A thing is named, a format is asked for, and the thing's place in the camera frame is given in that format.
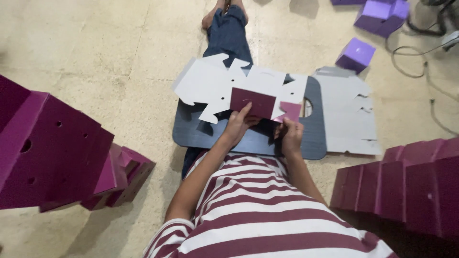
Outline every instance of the left hand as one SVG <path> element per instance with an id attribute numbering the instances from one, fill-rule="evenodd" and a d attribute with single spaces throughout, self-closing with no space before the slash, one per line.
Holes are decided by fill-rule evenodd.
<path id="1" fill-rule="evenodd" d="M 255 116 L 247 116 L 252 108 L 252 102 L 249 102 L 241 112 L 233 111 L 228 119 L 225 131 L 221 137 L 226 137 L 229 142 L 232 142 L 231 147 L 236 146 L 251 126 L 257 125 L 261 118 Z"/>

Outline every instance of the power cord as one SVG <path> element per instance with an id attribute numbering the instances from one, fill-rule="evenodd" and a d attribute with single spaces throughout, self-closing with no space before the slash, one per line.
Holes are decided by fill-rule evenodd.
<path id="1" fill-rule="evenodd" d="M 389 38 L 386 39 L 386 42 L 385 42 L 385 47 L 386 47 L 386 50 L 391 54 L 391 60 L 392 60 L 392 65 L 395 67 L 395 69 L 397 69 L 401 74 L 405 75 L 405 76 L 408 76 L 410 78 L 421 78 L 421 77 L 424 77 L 426 76 L 426 80 L 427 80 L 427 83 L 434 89 L 436 89 L 437 91 L 439 91 L 440 93 L 448 96 L 449 98 L 451 98 L 452 100 L 456 101 L 456 102 L 459 102 L 459 99 L 457 97 L 455 97 L 454 95 L 446 92 L 445 90 L 441 89 L 440 87 L 436 86 L 434 83 L 432 83 L 431 79 L 430 79 L 430 75 L 429 75 L 429 62 L 427 61 L 427 58 L 425 56 L 425 54 L 427 53 L 430 53 L 438 48 L 441 48 L 445 45 L 447 45 L 448 43 L 450 43 L 451 41 L 453 40 L 456 40 L 457 38 L 459 37 L 456 37 L 442 45 L 439 45 L 435 48 L 432 48 L 431 50 L 429 51 L 426 51 L 426 52 L 422 52 L 421 50 L 417 49 L 416 47 L 414 46 L 400 46 L 394 50 L 391 50 L 389 48 Z M 417 53 L 400 53 L 398 52 L 399 50 L 401 49 L 412 49 L 414 51 L 416 51 Z M 424 63 L 423 63 L 423 69 L 422 69 L 422 74 L 409 74 L 407 72 L 405 72 L 404 70 L 402 70 L 398 65 L 397 65 L 397 62 L 395 61 L 395 55 L 400 55 L 400 56 L 421 56 Z M 458 132 L 455 132 L 455 131 L 452 131 L 451 129 L 449 129 L 448 127 L 444 126 L 437 118 L 437 116 L 435 115 L 435 99 L 430 99 L 430 105 L 431 105 L 431 116 L 432 116 L 432 119 L 434 120 L 434 122 L 440 127 L 442 128 L 443 130 L 445 130 L 446 132 L 449 132 L 455 136 L 459 136 L 459 133 Z"/>

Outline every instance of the person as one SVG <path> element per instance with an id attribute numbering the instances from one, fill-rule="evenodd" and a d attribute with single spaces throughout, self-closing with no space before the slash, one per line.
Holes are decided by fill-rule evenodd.
<path id="1" fill-rule="evenodd" d="M 204 17 L 207 54 L 228 53 L 252 61 L 241 0 L 225 1 Z M 300 151 L 303 125 L 287 118 L 276 129 L 285 162 L 276 157 L 230 153 L 260 121 L 251 103 L 232 112 L 226 129 L 192 164 L 167 209 L 164 224 L 143 258 L 163 257 L 396 257 L 370 232 L 357 230 L 331 212 Z"/>

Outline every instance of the right hand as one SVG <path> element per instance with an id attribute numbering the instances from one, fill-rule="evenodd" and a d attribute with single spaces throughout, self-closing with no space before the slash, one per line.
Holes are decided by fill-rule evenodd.
<path id="1" fill-rule="evenodd" d="M 301 140 L 303 139 L 304 126 L 301 123 L 294 122 L 284 118 L 274 131 L 274 139 L 282 138 L 282 154 L 284 156 L 301 155 Z"/>

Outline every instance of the bare foot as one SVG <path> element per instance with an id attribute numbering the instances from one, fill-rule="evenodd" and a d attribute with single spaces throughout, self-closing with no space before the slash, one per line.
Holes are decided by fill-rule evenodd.
<path id="1" fill-rule="evenodd" d="M 239 8 L 244 12 L 244 15 L 246 16 L 246 25 L 249 23 L 249 16 L 246 13 L 246 9 L 244 7 L 244 4 L 242 3 L 242 0 L 231 0 L 232 5 L 237 5 Z"/>
<path id="2" fill-rule="evenodd" d="M 218 8 L 225 8 L 225 0 L 217 0 L 215 7 L 202 19 L 202 28 L 208 29 L 212 25 L 213 16 Z"/>

